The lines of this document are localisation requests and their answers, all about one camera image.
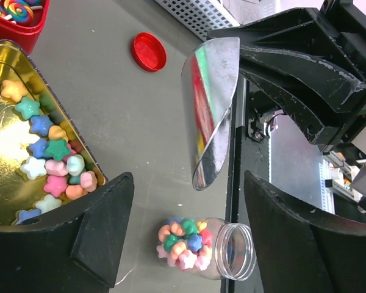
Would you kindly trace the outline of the metal scoop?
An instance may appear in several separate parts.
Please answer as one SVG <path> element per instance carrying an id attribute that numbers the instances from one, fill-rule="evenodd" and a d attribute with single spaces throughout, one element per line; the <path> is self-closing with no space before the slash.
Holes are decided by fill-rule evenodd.
<path id="1" fill-rule="evenodd" d="M 216 180 L 228 155 L 239 61 L 239 38 L 223 37 L 202 43 L 182 67 L 182 98 L 195 190 L 204 190 Z"/>

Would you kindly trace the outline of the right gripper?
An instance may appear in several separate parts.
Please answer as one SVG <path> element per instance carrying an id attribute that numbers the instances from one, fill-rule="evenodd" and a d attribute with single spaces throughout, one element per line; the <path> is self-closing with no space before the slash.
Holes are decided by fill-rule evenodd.
<path id="1" fill-rule="evenodd" d="M 247 80 L 246 122 L 260 139 L 279 111 L 313 145 L 338 145 L 347 112 L 356 118 L 343 138 L 366 153 L 366 15 L 353 1 L 294 8 L 240 27 L 208 32 L 238 37 Z"/>

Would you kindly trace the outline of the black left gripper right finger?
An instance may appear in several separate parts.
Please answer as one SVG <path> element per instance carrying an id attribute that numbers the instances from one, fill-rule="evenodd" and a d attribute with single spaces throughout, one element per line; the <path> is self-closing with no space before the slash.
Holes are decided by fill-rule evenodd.
<path id="1" fill-rule="evenodd" d="M 244 194 L 265 292 L 366 292 L 366 224 L 245 172 Z"/>

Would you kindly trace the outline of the speckled tin pastel star candies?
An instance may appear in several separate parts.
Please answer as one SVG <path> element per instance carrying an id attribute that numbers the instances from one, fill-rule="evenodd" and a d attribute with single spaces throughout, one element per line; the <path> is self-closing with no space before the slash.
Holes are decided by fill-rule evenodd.
<path id="1" fill-rule="evenodd" d="M 52 211 L 106 181 L 29 56 L 0 40 L 0 226 Z"/>

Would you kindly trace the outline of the clear glass jar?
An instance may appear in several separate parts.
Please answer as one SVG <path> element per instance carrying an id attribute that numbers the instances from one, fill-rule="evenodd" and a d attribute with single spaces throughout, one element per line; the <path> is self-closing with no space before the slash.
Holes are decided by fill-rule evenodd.
<path id="1" fill-rule="evenodd" d="M 247 280 L 256 265 L 251 228 L 220 218 L 168 219 L 158 230 L 156 252 L 169 267 L 208 280 Z"/>

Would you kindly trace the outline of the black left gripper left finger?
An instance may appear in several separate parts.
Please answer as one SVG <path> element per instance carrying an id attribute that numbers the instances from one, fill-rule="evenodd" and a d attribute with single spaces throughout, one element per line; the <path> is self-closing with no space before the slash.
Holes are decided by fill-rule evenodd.
<path id="1" fill-rule="evenodd" d="M 133 197 L 134 178 L 125 172 L 20 225 L 0 226 L 0 292 L 108 292 Z"/>

